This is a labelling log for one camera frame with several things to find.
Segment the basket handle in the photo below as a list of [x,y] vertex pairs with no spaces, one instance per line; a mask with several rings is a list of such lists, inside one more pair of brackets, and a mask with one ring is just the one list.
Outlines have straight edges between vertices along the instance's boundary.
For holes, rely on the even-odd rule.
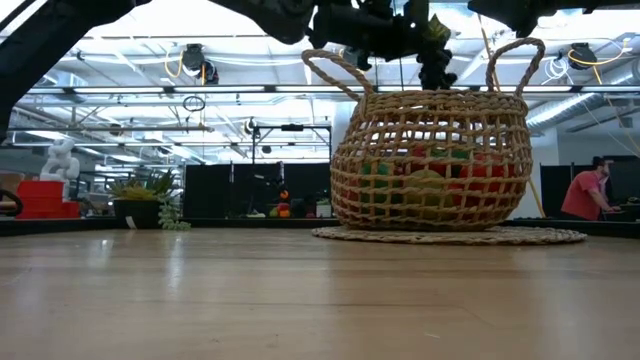
[[536,39],[536,38],[519,39],[512,42],[511,44],[501,47],[496,51],[495,54],[493,54],[491,59],[489,59],[489,64],[487,65],[486,81],[487,81],[487,87],[489,88],[489,91],[494,91],[495,84],[493,82],[493,75],[496,72],[496,63],[498,61],[498,58],[502,54],[506,53],[507,51],[513,50],[522,45],[534,45],[538,48],[538,52],[533,57],[533,59],[531,59],[531,63],[529,64],[527,71],[525,71],[524,76],[522,77],[522,80],[520,80],[520,84],[518,84],[518,86],[516,87],[515,95],[517,97],[522,97],[522,91],[524,90],[524,87],[529,83],[529,80],[531,80],[531,77],[533,76],[533,74],[536,71],[538,71],[538,67],[540,66],[540,61],[542,61],[542,58],[544,57],[544,52],[546,51],[544,42],[542,42],[542,40],[540,39]]
[[316,75],[318,75],[322,80],[328,82],[329,84],[338,87],[340,90],[344,91],[347,96],[355,101],[360,101],[360,95],[356,94],[355,91],[349,89],[349,87],[342,82],[334,79],[329,76],[326,72],[322,71],[316,64],[311,61],[311,58],[321,58],[321,59],[329,59],[334,64],[343,68],[346,72],[351,74],[362,87],[364,88],[365,95],[373,94],[373,85],[367,80],[362,73],[356,69],[355,66],[349,64],[342,56],[334,54],[332,52],[322,50],[322,49],[314,49],[314,50],[305,50],[302,52],[302,61],[313,71]]

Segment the woven seagrass basket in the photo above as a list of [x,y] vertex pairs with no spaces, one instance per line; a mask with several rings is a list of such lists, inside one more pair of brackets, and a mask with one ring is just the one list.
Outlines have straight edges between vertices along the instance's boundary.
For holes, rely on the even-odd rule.
[[[514,96],[495,91],[496,60],[534,45]],[[526,38],[495,52],[487,92],[436,90],[377,94],[355,67],[324,50],[302,59],[326,82],[358,101],[331,161],[331,200],[343,225],[362,229],[482,230],[518,206],[531,175],[531,142],[522,91],[544,56]],[[360,97],[311,62],[326,58],[353,75]]]

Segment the red shirt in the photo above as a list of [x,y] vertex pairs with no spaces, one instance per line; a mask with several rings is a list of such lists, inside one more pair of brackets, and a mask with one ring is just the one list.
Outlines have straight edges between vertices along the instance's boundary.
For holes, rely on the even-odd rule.
[[598,175],[593,171],[583,171],[573,179],[562,204],[562,212],[596,221],[600,206],[593,201],[589,190],[600,191]]

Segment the round woven mat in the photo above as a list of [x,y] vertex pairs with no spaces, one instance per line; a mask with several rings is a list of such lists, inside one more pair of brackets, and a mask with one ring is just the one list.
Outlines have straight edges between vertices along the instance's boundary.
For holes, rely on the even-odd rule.
[[573,230],[500,226],[478,232],[369,231],[339,226],[313,229],[311,233],[334,240],[431,245],[548,245],[580,242],[587,237]]

